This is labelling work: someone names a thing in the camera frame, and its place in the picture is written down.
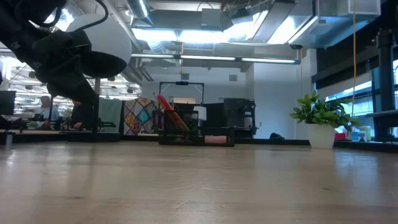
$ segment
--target green plant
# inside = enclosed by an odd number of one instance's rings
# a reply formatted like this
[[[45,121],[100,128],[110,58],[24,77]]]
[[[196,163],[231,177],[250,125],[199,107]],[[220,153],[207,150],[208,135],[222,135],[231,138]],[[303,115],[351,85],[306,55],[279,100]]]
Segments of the green plant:
[[[293,108],[294,113],[289,114],[297,123],[302,121],[307,124],[326,124],[334,128],[344,126],[351,131],[353,126],[360,126],[360,122],[346,113],[342,104],[350,103],[351,100],[335,100],[331,103],[319,100],[319,95],[314,90],[312,95],[306,94],[304,98],[298,99],[300,107]]]

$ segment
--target white pot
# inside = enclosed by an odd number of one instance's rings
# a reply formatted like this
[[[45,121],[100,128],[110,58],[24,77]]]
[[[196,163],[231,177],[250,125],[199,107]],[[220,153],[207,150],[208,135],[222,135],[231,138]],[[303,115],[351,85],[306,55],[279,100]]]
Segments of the white pot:
[[[329,125],[309,124],[310,144],[313,149],[332,149],[335,129]]]

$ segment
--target wooden tabletop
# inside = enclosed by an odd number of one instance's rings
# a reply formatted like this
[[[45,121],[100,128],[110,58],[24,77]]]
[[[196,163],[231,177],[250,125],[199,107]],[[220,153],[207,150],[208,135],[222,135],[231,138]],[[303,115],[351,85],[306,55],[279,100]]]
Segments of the wooden tabletop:
[[[398,223],[398,156],[307,147],[15,144],[0,223]]]

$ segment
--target white wall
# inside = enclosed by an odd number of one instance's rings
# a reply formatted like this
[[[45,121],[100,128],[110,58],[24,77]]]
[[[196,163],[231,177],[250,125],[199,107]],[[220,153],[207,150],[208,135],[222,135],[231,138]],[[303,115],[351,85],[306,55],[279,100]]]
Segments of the white wall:
[[[246,72],[246,99],[254,99],[254,64],[252,64]]]
[[[153,93],[159,93],[159,82],[181,81],[180,68],[169,67],[147,67],[147,71],[154,79],[153,82],[142,82],[142,96],[154,99]],[[241,73],[239,68],[207,68],[187,67],[183,68],[184,73],[190,74],[189,82],[205,84],[205,102],[218,103],[220,98],[245,98],[245,73]],[[230,82],[229,75],[238,75],[237,82]],[[201,93],[194,86],[177,86],[167,84],[162,85],[165,89],[162,94],[168,99],[174,97],[196,98],[197,103],[201,102]]]
[[[278,133],[286,139],[308,139],[308,127],[296,125],[289,113],[293,113],[301,94],[312,91],[311,76],[315,73],[314,50],[307,51],[302,65],[254,64],[254,100],[259,127],[256,138],[269,138],[271,133]]]
[[[256,125],[259,127],[256,138],[267,139],[271,133],[294,138],[294,121],[289,113],[299,95],[296,73],[296,65],[254,65]]]
[[[297,98],[303,98],[306,94],[311,94],[315,89],[315,85],[311,81],[311,77],[317,74],[317,50],[308,49],[307,55],[303,58],[302,63],[302,73],[301,69],[299,71],[300,77],[298,77],[297,82],[300,83],[300,94]],[[295,139],[308,139],[308,125],[305,123],[295,124]]]

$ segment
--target fluorescent light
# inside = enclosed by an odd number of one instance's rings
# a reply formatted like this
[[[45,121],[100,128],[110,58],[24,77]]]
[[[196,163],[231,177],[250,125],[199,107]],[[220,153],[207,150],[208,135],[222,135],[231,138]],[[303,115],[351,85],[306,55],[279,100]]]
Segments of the fluorescent light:
[[[318,16],[315,16],[314,18],[312,18],[310,20],[310,22],[308,22],[303,28],[301,28],[292,38],[290,38],[289,41],[287,41],[288,43],[292,43],[294,42],[298,37],[300,37],[308,28],[310,28],[310,26],[318,20]]]
[[[16,93],[16,95],[23,95],[23,96],[51,96],[48,93]]]
[[[223,42],[221,31],[185,30],[181,33],[180,41],[193,44],[214,44]]]
[[[234,57],[214,57],[214,56],[197,56],[197,55],[181,55],[181,59],[227,60],[227,61],[235,60]]]
[[[174,58],[174,55],[163,55],[163,54],[131,54],[131,56],[139,58]]]
[[[102,98],[106,98],[109,97],[109,99],[124,99],[124,100],[135,100],[136,98],[138,98],[138,96],[107,96],[107,95],[100,95],[100,97]]]
[[[296,60],[271,59],[271,58],[242,58],[242,62],[262,62],[262,63],[296,63]]]
[[[36,107],[40,107],[40,105],[23,105],[23,107],[26,107],[26,108],[36,108]]]
[[[172,30],[159,29],[132,29],[134,35],[139,40],[144,41],[175,41],[177,36]]]

